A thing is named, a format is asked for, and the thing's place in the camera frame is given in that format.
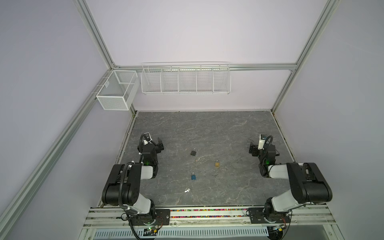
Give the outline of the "black padlock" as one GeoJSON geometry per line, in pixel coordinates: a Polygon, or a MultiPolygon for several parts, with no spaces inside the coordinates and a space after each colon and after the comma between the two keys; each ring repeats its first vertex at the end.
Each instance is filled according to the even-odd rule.
{"type": "Polygon", "coordinates": [[[197,154],[197,149],[193,148],[191,151],[191,156],[196,156],[196,154],[197,154]]]}

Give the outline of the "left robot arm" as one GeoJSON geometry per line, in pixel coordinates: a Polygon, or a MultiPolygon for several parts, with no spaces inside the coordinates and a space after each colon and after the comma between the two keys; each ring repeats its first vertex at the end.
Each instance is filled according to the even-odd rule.
{"type": "Polygon", "coordinates": [[[155,142],[150,133],[143,133],[138,144],[139,161],[113,165],[102,192],[102,203],[120,207],[129,220],[142,221],[145,225],[154,223],[155,203],[144,197],[140,188],[142,180],[157,176],[158,154],[164,149],[161,139],[155,142]]]}

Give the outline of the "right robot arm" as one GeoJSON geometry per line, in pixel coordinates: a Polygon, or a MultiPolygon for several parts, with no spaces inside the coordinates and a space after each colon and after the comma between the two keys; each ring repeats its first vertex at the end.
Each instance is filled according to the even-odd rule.
{"type": "Polygon", "coordinates": [[[289,190],[266,200],[262,216],[268,223],[284,219],[291,210],[332,200],[331,187],[317,164],[276,163],[280,153],[273,144],[273,136],[260,135],[257,144],[250,142],[249,153],[259,159],[263,178],[288,180],[290,184],[289,190]]]}

